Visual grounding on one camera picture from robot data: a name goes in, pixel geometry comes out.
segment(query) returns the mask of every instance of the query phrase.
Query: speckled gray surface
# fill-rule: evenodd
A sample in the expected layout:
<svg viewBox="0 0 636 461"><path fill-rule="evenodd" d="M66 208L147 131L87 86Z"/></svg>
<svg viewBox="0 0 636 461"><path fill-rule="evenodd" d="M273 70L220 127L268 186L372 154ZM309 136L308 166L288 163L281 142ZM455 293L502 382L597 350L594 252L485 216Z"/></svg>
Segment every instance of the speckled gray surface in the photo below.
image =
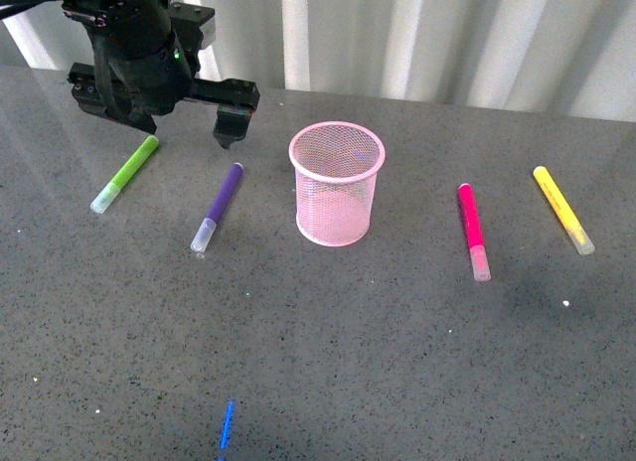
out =
<svg viewBox="0 0 636 461"><path fill-rule="evenodd" d="M636 459L636 125L268 90L226 152L214 113L162 118L160 150L98 217L144 135L81 113L63 74L0 68L0 459L214 459L230 398L228 461ZM328 119L388 154L369 233L338 249L296 228L287 158ZM241 186L197 258L235 160Z"/></svg>

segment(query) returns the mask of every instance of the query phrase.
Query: pink mesh cup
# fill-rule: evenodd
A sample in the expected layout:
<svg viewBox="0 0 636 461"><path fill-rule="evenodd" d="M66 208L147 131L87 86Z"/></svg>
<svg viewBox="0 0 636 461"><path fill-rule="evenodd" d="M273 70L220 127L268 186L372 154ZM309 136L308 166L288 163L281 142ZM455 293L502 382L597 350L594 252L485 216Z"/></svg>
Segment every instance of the pink mesh cup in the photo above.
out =
<svg viewBox="0 0 636 461"><path fill-rule="evenodd" d="M376 174L385 147L373 132L344 121L325 121L291 140L296 168L296 223L313 242L351 244L369 229Z"/></svg>

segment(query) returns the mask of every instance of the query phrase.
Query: marker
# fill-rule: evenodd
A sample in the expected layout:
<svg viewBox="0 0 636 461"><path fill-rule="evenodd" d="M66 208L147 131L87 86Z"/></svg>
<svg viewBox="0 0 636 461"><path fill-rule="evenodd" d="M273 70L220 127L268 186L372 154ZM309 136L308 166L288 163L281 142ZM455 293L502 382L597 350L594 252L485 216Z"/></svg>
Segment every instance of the marker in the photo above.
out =
<svg viewBox="0 0 636 461"><path fill-rule="evenodd" d="M565 200L557 183L555 183L555 180L553 180L553 177L546 167L538 166L535 168L533 175L550 202L550 205L553 207L553 210L555 210L560 223L569 234L569 238L572 239L578 253L582 255L592 254L594 252L594 244L589 240L583 226L580 225L574 211Z"/></svg>
<svg viewBox="0 0 636 461"><path fill-rule="evenodd" d="M223 181L221 185L221 190L217 194L214 202L210 206L210 210L206 214L203 219L203 222L199 226L199 230L197 231L197 235L192 239L192 243L190 244L190 249L194 252L203 252L208 247L208 243L212 238L212 234L214 233L219 221L221 220L221 216L224 211L228 207L228 203L230 202L230 198L237 188L237 184L240 181L240 177L242 176L242 164L234 163L226 176L226 180Z"/></svg>
<svg viewBox="0 0 636 461"><path fill-rule="evenodd" d="M228 447L228 441L230 440L230 426L232 424L232 415L235 412L235 402L233 399L228 403L228 409L226 410L226 419L223 422L223 431L221 433L221 442L219 447L224 450Z"/></svg>
<svg viewBox="0 0 636 461"><path fill-rule="evenodd" d="M135 151L130 159L126 161L126 164L121 167L112 180L105 186L101 193L90 203L90 208L101 215L106 208L110 206L110 203L117 197L119 192L123 190L124 186L128 184L130 179L135 175L137 170L141 168L148 157L159 146L159 141L154 136L150 135L146 138L141 146Z"/></svg>
<svg viewBox="0 0 636 461"><path fill-rule="evenodd" d="M460 185L457 190L459 205L464 218L464 229L466 231L466 241L470 251L470 261L473 265L473 275L475 280L485 282L490 280L490 268L484 247L484 236L479 226L479 215L477 214L477 204L473 195L473 189L468 183Z"/></svg>

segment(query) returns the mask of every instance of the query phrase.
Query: pink marker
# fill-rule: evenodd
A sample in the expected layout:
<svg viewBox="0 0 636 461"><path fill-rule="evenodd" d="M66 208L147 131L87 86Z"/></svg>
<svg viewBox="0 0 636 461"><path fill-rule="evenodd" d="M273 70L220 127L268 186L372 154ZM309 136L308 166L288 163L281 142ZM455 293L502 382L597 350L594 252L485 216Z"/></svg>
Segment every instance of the pink marker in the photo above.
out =
<svg viewBox="0 0 636 461"><path fill-rule="evenodd" d="M477 204L473 196L473 189L468 183L464 183L457 190L459 205L464 217L464 229L466 230L466 241L470 251L470 261L473 264L473 275L475 280L485 282L490 280L490 268L486 257L486 247L484 247L484 236L479 226L479 215L477 214Z"/></svg>

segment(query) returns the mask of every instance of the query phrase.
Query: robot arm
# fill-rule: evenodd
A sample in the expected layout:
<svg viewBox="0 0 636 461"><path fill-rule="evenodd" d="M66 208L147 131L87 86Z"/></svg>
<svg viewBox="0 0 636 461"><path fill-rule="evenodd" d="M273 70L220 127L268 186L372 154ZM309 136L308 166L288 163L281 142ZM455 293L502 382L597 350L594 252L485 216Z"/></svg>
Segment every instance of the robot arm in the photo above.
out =
<svg viewBox="0 0 636 461"><path fill-rule="evenodd" d="M0 0L14 7L34 3ZM194 77L214 9L169 0L64 0L62 7L84 26L94 54L94 67L74 64L69 73L80 109L154 133L152 115L194 99L219 105L214 135L221 146L245 138L260 98L256 84Z"/></svg>

